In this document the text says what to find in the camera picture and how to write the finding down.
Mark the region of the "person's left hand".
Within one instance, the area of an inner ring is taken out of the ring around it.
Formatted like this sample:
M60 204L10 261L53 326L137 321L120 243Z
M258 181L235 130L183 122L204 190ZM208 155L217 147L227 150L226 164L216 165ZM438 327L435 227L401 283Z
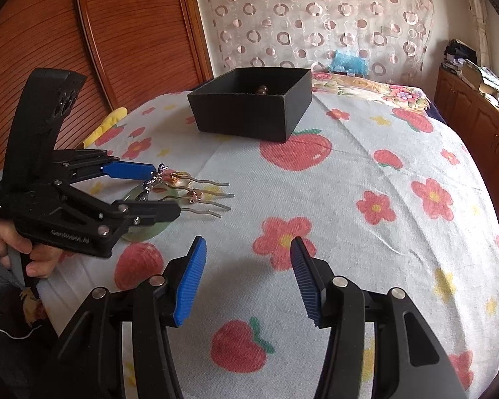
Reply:
M0 263L12 270L9 249L29 255L30 262L25 271L29 277L37 278L49 277L63 253L62 249L44 244L33 245L17 233L12 221L0 220Z

